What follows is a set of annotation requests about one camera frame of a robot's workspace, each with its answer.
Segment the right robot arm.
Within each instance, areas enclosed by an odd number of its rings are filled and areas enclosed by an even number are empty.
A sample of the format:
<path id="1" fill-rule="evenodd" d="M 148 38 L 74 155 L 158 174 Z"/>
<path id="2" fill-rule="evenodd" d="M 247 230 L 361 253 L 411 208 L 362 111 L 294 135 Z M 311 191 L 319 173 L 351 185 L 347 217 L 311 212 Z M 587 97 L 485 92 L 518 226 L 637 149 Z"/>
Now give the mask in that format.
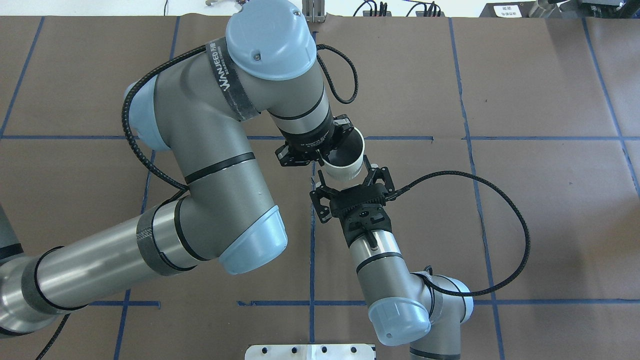
<path id="1" fill-rule="evenodd" d="M 409 271 L 385 209 L 394 188 L 390 172 L 370 164 L 366 171 L 361 184 L 343 190 L 329 187 L 319 171 L 310 198 L 321 223 L 340 222 L 377 339 L 409 345 L 412 360 L 459 360 L 461 326 L 474 301 L 461 296 L 468 289 L 455 278 Z"/>

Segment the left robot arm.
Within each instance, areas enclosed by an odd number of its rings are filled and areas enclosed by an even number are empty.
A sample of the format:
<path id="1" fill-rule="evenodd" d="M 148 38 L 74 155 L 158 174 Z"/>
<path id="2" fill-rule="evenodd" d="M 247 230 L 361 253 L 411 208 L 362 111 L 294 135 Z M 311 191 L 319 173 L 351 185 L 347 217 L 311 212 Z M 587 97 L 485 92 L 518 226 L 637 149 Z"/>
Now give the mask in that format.
<path id="1" fill-rule="evenodd" d="M 288 239 L 243 124 L 265 113 L 283 137 L 282 167 L 316 162 L 354 178 L 362 139 L 335 95 L 306 16 L 288 0 L 249 0 L 222 37 L 149 71 L 126 92 L 121 123 L 138 160 L 177 194 L 111 228 L 41 255 L 2 239 L 1 337 L 29 335 L 57 318 L 144 281 L 219 260 L 229 274 L 279 256 Z"/>

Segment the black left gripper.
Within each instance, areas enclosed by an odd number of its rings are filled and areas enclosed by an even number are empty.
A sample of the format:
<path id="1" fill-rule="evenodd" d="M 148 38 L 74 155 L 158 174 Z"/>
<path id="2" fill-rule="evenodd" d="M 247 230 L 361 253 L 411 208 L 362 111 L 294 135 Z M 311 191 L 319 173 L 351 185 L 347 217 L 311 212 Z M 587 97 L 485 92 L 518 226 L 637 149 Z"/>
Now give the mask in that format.
<path id="1" fill-rule="evenodd" d="M 355 156 L 355 126 L 347 114 L 278 117 L 278 129 L 285 143 L 275 150 L 281 167 L 304 167 L 311 162 L 326 164 L 322 155 Z"/>

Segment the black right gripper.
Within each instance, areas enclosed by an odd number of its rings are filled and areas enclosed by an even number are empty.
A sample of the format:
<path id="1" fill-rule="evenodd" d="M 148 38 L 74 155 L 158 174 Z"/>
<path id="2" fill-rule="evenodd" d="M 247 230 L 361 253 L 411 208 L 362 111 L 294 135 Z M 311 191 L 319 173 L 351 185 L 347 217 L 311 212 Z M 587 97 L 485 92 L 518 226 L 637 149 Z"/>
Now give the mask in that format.
<path id="1" fill-rule="evenodd" d="M 366 168 L 365 180 L 360 185 L 338 191 L 327 185 L 322 172 L 312 177 L 310 191 L 311 205 L 320 221 L 327 223 L 337 218 L 348 247 L 356 239 L 374 231 L 393 232 L 389 215 L 386 213 L 386 198 L 397 198 L 397 191 L 387 167 L 372 164 L 367 155 L 363 156 Z M 323 205 L 327 199 L 329 205 Z"/>

